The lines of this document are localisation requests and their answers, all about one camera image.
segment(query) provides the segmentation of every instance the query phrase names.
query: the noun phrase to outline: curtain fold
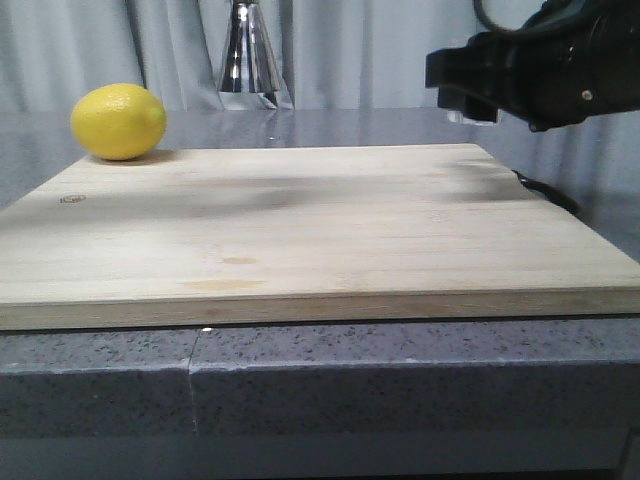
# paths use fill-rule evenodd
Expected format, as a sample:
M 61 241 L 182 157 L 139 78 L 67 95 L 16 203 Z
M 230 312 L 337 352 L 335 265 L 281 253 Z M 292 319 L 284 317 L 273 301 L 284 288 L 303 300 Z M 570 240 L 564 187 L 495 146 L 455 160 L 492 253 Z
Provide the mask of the curtain fold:
M 284 108 L 433 105 L 425 55 L 476 31 L 466 0 L 261 6 Z M 216 90 L 229 11 L 230 0 L 0 0 L 0 111 L 66 110 L 116 82 L 144 84 L 170 110 L 272 108 L 264 96 Z

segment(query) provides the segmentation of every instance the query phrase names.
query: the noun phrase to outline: wooden cutting board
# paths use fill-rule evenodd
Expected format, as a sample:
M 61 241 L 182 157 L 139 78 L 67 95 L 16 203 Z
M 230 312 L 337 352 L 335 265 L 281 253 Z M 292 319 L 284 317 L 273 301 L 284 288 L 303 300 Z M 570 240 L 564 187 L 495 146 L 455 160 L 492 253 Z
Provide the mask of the wooden cutting board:
M 639 312 L 475 145 L 85 157 L 0 213 L 0 329 Z

